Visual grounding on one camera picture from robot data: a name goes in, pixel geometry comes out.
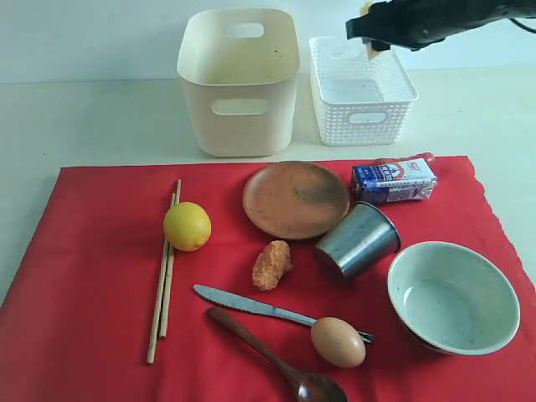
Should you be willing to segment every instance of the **stainless steel cup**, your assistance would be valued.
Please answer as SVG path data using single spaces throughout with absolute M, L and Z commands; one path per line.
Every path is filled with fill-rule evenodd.
M 400 249 L 393 222 L 371 204 L 359 201 L 315 246 L 317 261 L 339 279 L 350 280 Z

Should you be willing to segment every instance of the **white bowl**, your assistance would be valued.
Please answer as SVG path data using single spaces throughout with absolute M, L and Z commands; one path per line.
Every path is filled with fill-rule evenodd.
M 428 241 L 406 248 L 389 268 L 387 287 L 405 326 L 443 353 L 495 352 L 519 327 L 518 297 L 506 276 L 461 245 Z

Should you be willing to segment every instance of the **chopstick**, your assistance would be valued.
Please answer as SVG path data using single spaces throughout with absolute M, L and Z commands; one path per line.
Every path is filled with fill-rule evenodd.
M 169 208 L 175 204 L 175 193 L 171 197 Z M 168 239 L 164 240 L 162 248 L 162 261 L 160 262 L 160 276 L 158 277 L 157 300 L 154 303 L 154 313 L 152 314 L 151 338 L 149 340 L 149 350 L 147 351 L 147 362 L 154 363 L 154 355 L 157 351 L 158 323 L 160 322 L 160 313 L 162 310 L 162 296 L 164 293 L 164 281 L 166 279 L 166 269 L 168 267 L 168 253 L 172 246 Z
M 177 181 L 177 191 L 175 192 L 174 204 L 177 205 L 181 198 L 182 182 Z M 173 280 L 173 261 L 175 258 L 175 250 L 172 245 L 169 245 L 167 250 L 166 278 L 164 285 L 164 300 L 162 302 L 162 311 L 160 313 L 160 338 L 165 338 L 168 332 L 168 315 L 169 315 L 169 297 L 171 295 L 171 283 Z

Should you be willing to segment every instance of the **wooden plate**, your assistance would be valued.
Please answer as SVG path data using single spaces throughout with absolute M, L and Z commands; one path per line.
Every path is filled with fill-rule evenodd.
M 244 188 L 244 210 L 260 230 L 286 240 L 328 232 L 348 212 L 350 194 L 343 180 L 312 162 L 272 163 Z

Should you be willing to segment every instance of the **yellow lemon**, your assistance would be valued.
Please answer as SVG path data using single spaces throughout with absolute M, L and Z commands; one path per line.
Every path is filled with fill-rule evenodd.
M 164 233 L 178 250 L 195 251 L 210 237 L 212 226 L 206 211 L 194 203 L 179 203 L 164 217 Z

